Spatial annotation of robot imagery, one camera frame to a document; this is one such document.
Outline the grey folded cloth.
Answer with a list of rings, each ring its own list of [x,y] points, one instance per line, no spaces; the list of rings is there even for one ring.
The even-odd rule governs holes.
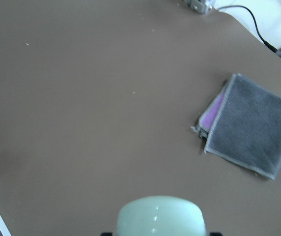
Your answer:
[[[281,167],[281,97],[233,74],[191,130],[210,152],[272,180]]]

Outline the green plastic cup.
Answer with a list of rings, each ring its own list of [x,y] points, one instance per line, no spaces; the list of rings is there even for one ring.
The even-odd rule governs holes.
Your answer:
[[[200,208],[173,196],[149,196],[127,203],[117,218],[117,236],[205,236]]]

